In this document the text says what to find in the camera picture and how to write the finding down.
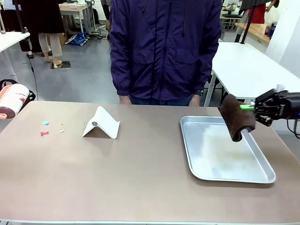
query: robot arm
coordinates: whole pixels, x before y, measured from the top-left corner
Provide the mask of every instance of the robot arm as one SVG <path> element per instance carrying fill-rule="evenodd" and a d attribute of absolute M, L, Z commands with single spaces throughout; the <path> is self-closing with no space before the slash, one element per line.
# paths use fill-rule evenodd
<path fill-rule="evenodd" d="M 294 130 L 288 128 L 300 139 L 300 134 L 296 133 L 297 122 L 300 120 L 300 93 L 269 90 L 256 98 L 254 113 L 256 120 L 268 127 L 273 120 L 295 120 Z"/>

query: orange and white device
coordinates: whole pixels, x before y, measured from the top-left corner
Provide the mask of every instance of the orange and white device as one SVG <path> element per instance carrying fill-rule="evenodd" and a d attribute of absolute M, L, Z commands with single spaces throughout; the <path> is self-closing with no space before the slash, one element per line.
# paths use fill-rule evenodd
<path fill-rule="evenodd" d="M 13 84 L 5 86 L 0 91 L 0 119 L 13 119 L 22 108 L 29 95 L 24 85 Z"/>

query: concrete floor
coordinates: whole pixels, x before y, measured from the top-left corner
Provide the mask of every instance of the concrete floor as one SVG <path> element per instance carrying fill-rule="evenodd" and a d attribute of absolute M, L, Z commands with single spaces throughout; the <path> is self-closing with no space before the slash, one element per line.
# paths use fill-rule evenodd
<path fill-rule="evenodd" d="M 231 42 L 234 37 L 234 34 L 227 35 L 224 41 Z M 39 100 L 119 103 L 110 73 L 110 46 L 107 40 L 101 42 L 90 40 L 83 47 L 64 45 L 62 50 L 61 59 L 71 62 L 70 69 L 51 70 L 45 59 L 38 56 L 31 60 L 36 75 Z M 34 77 L 26 54 L 21 52 L 18 44 L 7 49 L 7 52 L 19 82 L 36 93 Z M 9 78 L 8 71 L 0 60 L 0 79 L 5 78 Z M 219 105 L 220 95 L 220 90 L 215 90 L 210 106 Z M 0 132 L 8 123 L 9 120 L 0 120 Z M 294 154 L 300 157 L 297 147 L 300 141 L 291 134 L 279 134 L 279 136 Z"/>

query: baking sheet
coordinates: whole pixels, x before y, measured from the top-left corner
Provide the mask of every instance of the baking sheet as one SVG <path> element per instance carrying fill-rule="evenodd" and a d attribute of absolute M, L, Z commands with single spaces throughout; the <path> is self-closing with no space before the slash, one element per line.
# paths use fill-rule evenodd
<path fill-rule="evenodd" d="M 185 116 L 180 120 L 187 160 L 202 180 L 270 184 L 276 175 L 248 131 L 233 142 L 222 117 Z"/>

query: tray rim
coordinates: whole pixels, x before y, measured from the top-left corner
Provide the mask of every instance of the tray rim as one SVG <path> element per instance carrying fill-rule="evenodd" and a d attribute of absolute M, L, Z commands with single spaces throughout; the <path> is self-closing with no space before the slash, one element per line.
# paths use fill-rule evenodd
<path fill-rule="evenodd" d="M 200 180 L 208 180 L 208 181 L 226 181 L 226 182 L 238 182 L 238 183 L 254 183 L 254 184 L 272 184 L 276 181 L 276 173 L 273 170 L 273 167 L 270 165 L 268 159 L 266 158 L 266 156 L 264 155 L 264 153 L 262 152 L 262 150 L 260 149 L 260 147 L 257 145 L 255 139 L 253 138 L 253 136 L 248 133 L 248 135 L 250 135 L 251 139 L 254 141 L 255 145 L 257 146 L 257 148 L 259 149 L 259 151 L 261 152 L 262 156 L 264 157 L 264 159 L 266 160 L 266 162 L 268 163 L 268 166 L 270 167 L 270 169 L 272 170 L 273 174 L 274 174 L 274 179 L 272 179 L 271 181 L 268 182 L 258 182 L 258 181 L 245 181 L 245 180 L 232 180 L 232 179 L 215 179 L 215 178 L 203 178 L 202 176 L 199 176 L 198 174 L 195 173 L 195 171 L 193 170 L 192 166 L 191 166 L 191 162 L 190 162 L 190 158 L 189 158 L 189 154 L 188 154 L 188 148 L 187 148 L 187 143 L 186 143 L 186 139 L 185 139 L 185 133 L 183 131 L 183 123 L 182 121 L 186 118 L 186 117 L 206 117 L 206 118 L 222 118 L 221 116 L 184 116 L 180 119 L 180 127 L 181 127 L 181 133 L 182 133 L 182 138 L 183 138 L 183 142 L 184 142 L 184 147 L 186 150 L 186 155 L 187 155 L 187 162 L 188 162 L 188 167 L 191 171 L 191 173 L 198 179 Z"/>

